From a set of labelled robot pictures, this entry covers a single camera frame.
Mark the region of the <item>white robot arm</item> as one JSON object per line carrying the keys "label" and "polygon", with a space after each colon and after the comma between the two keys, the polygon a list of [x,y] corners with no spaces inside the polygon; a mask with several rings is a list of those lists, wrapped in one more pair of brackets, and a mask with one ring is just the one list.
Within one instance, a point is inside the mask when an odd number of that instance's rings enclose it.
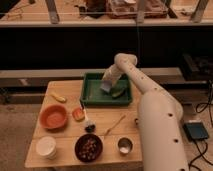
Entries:
{"label": "white robot arm", "polygon": [[109,93],[126,74],[142,94],[138,127],[144,171],[189,171],[179,122],[183,107],[166,89],[140,71],[137,57],[118,53],[102,77],[100,88]]}

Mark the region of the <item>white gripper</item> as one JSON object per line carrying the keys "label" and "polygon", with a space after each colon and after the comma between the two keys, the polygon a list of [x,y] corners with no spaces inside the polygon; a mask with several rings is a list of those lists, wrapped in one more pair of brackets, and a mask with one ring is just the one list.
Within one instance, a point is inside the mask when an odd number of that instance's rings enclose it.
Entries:
{"label": "white gripper", "polygon": [[111,83],[112,86],[115,86],[122,75],[123,72],[117,67],[116,64],[113,64],[105,71],[102,80],[108,81]]}

